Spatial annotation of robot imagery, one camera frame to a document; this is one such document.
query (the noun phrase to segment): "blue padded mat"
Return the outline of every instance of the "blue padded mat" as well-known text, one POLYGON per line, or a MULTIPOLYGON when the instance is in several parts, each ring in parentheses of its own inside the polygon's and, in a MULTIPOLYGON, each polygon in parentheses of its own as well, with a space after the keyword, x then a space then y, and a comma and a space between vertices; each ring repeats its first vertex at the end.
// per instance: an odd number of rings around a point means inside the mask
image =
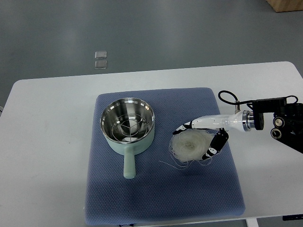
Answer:
POLYGON ((177 170, 169 152, 172 132, 203 115, 220 114, 209 88, 130 91, 99 95, 92 129, 85 221, 88 225, 125 224, 184 218, 241 215, 245 210, 228 144, 208 166, 192 163, 177 170), (107 144, 100 116, 113 101, 140 98, 155 113, 152 145, 135 156, 136 177, 123 177, 124 157, 107 144))

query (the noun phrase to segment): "wooden box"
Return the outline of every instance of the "wooden box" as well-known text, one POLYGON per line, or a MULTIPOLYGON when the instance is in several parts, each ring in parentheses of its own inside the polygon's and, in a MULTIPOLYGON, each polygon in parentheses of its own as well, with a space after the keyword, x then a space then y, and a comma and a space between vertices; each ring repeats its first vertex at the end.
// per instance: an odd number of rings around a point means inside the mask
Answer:
POLYGON ((303 0, 266 0, 275 12, 303 10, 303 0))

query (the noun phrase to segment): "black cable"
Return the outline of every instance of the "black cable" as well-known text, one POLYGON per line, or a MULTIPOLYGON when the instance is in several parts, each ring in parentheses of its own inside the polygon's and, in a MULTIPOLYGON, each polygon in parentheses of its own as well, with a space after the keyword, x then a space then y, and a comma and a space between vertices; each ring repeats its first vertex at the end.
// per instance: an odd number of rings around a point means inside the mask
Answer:
POLYGON ((293 104, 295 104, 295 103, 297 103, 299 101, 299 99, 298 99, 297 96, 286 96, 286 98, 290 98, 290 97, 294 97, 295 98, 295 102, 293 104))
POLYGON ((236 97, 236 95, 235 95, 234 93, 232 93, 232 92, 230 92, 230 91, 225 91, 225 90, 220 91, 220 92, 218 93, 219 99, 220 99, 222 102, 227 103, 227 104, 230 104, 230 105, 241 105, 241 104, 246 104, 246 103, 252 103, 252 102, 254 101, 254 100, 248 100, 248 101, 243 101, 243 102, 232 103, 232 102, 229 102, 229 101, 223 99, 223 98, 221 97, 221 94, 222 94, 222 93, 227 93, 227 94, 232 95, 236 101, 238 101, 238 98, 236 97))
MULTIPOLYGON (((241 105, 241 104, 246 104, 250 109, 253 110, 253 108, 252 108, 251 105, 252 105, 252 102, 255 101, 255 100, 247 100, 247 101, 243 101, 243 102, 238 102, 239 100, 238 100, 238 98, 236 97, 236 95, 235 95, 234 93, 232 93, 232 92, 230 92, 230 91, 226 91, 226 90, 220 91, 220 92, 218 93, 218 96, 219 96, 219 99, 220 99, 222 102, 224 102, 224 103, 227 103, 227 104, 230 104, 230 105, 241 105), (237 102, 232 103, 232 102, 229 102, 229 101, 223 99, 223 98, 221 97, 221 94, 222 94, 222 93, 230 94, 232 97, 234 97, 235 101, 237 101, 237 102)), ((295 102, 294 102, 293 104, 295 104, 295 103, 297 103, 297 102, 299 101, 299 99, 298 99, 297 96, 286 96, 285 98, 290 98, 290 97, 295 98, 295 102)))

